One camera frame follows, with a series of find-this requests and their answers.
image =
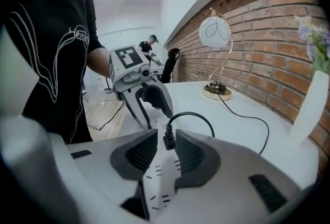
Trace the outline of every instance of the table lamp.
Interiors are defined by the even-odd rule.
[[[211,15],[206,18],[200,25],[200,39],[201,42],[205,46],[215,47],[219,49],[223,49],[228,45],[230,42],[230,49],[227,58],[225,61],[214,71],[210,74],[208,78],[208,85],[203,87],[203,95],[208,98],[215,99],[215,100],[229,100],[232,92],[223,84],[220,83],[220,77],[227,63],[230,54],[233,50],[233,37],[232,31],[230,29],[230,25],[228,20],[220,13],[215,11],[213,8],[210,8]],[[219,70],[220,74],[218,76],[217,82],[211,82],[212,77],[216,74]]]

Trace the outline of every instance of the brick wall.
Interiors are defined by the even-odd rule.
[[[212,7],[225,15],[233,32],[234,48],[221,82],[257,100],[293,123],[310,84],[310,61],[305,41],[299,39],[294,16],[310,15],[326,23],[317,0],[212,0],[170,41],[181,57],[174,69],[175,82],[207,80],[224,59],[224,50],[204,46],[199,26]],[[319,149],[319,172],[330,155],[330,97],[310,135]]]

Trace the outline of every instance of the white table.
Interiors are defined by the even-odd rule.
[[[221,101],[215,101],[202,95],[202,88],[207,82],[188,82],[166,84],[173,102],[173,114],[192,111],[203,115],[212,124],[216,138],[236,143],[259,153],[267,136],[267,128],[261,121],[240,118],[230,113]],[[232,90],[232,98],[226,101],[236,113],[264,119],[270,133],[262,156],[288,175],[303,189],[313,184],[317,176],[318,151],[306,139],[297,146],[288,135],[292,125],[279,115],[256,101]],[[154,123],[165,117],[160,111],[143,103],[146,112]],[[182,116],[173,122],[174,128],[211,135],[208,125],[194,116]],[[127,135],[142,130],[128,114],[121,126],[119,135]]]

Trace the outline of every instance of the white lamp shade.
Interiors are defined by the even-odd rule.
[[[229,24],[218,16],[205,19],[200,26],[200,39],[205,46],[223,48],[230,41]]]

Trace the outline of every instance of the person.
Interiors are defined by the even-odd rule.
[[[3,26],[38,74],[23,116],[65,143],[92,141],[81,95],[86,66],[110,78],[110,53],[96,34],[93,0],[8,0]]]
[[[151,45],[155,42],[158,42],[156,35],[150,35],[147,41],[140,42],[138,49],[149,60],[149,62],[153,61],[156,64],[161,65],[158,59],[153,58],[156,54],[153,53]]]

